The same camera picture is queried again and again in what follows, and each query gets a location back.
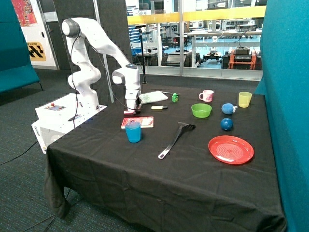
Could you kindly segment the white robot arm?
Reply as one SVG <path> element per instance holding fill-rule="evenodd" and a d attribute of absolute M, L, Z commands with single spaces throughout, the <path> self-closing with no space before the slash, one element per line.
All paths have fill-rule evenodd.
<path fill-rule="evenodd" d="M 71 61 L 79 67 L 79 71 L 68 77 L 68 82 L 80 94 L 82 109 L 91 111 L 99 108 L 98 95 L 91 84 L 101 78 L 101 71 L 92 62 L 95 54 L 105 54 L 112 56 L 120 65 L 112 73 L 112 82 L 125 86 L 127 111 L 135 112 L 141 93 L 138 67 L 130 63 L 96 20 L 69 18 L 62 22 L 61 27 L 66 36 Z"/>

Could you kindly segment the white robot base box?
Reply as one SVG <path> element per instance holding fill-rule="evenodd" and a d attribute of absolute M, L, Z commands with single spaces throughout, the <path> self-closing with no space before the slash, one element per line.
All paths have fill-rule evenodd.
<path fill-rule="evenodd" d="M 42 152 L 45 154 L 50 144 L 105 108 L 105 105 L 90 105 L 75 93 L 36 108 L 38 120 L 31 126 Z"/>

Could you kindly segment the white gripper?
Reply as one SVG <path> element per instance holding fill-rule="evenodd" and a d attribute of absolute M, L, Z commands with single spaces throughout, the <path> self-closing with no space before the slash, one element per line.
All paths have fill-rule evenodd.
<path fill-rule="evenodd" d="M 141 112 L 140 90 L 126 90 L 126 107 L 128 114 L 139 114 Z"/>

